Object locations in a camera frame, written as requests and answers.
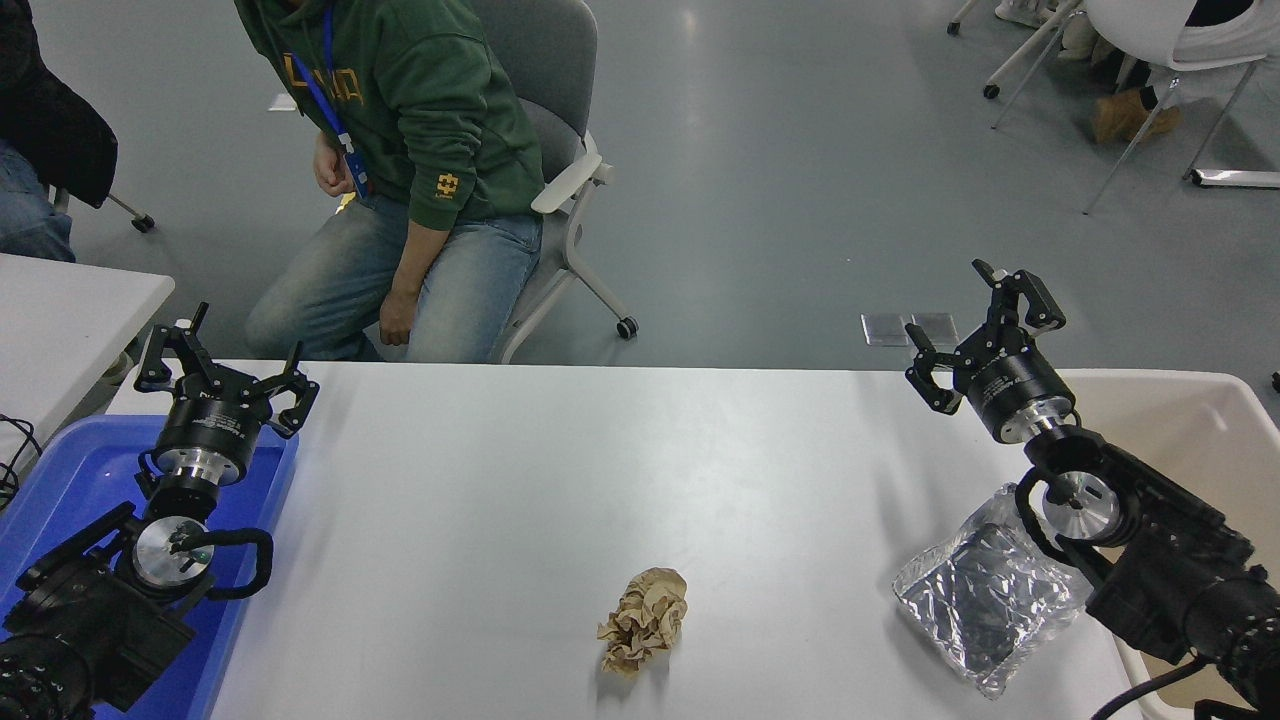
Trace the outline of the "person's left hand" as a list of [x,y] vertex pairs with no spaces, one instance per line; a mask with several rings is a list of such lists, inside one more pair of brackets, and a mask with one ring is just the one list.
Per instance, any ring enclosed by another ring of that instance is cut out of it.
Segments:
[[379,311],[379,337],[387,346],[407,346],[419,310],[416,290],[388,291]]

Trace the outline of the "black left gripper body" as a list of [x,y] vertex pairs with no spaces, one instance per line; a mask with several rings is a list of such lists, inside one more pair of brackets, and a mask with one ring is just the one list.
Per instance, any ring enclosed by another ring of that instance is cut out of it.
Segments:
[[219,398],[207,391],[173,389],[173,405],[152,450],[154,464],[175,468],[196,451],[215,454],[224,464],[247,468],[262,427],[262,400],[234,392]]

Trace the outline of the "person's right hand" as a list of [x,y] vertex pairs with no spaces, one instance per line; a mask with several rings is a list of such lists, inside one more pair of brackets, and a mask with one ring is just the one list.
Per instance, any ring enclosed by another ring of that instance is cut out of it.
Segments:
[[358,188],[347,164],[346,147],[324,132],[317,132],[314,141],[312,173],[317,187],[330,197],[348,193],[358,196]]

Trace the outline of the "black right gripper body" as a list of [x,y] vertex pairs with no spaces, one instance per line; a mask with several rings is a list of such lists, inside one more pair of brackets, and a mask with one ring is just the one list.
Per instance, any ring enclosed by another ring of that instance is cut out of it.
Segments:
[[1074,393],[1036,348],[964,363],[955,389],[995,441],[1029,441],[1074,414]]

